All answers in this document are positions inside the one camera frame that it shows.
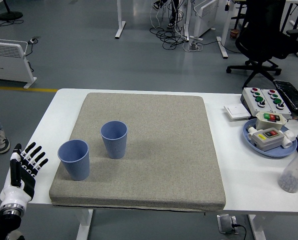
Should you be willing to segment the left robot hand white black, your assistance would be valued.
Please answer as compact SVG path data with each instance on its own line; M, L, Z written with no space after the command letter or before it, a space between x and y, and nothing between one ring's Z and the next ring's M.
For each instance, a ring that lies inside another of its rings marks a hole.
M9 162L9 178L2 190L1 208L10 204L25 208L35 194L36 177L41 168L49 161L42 146L35 142L22 149L17 144Z

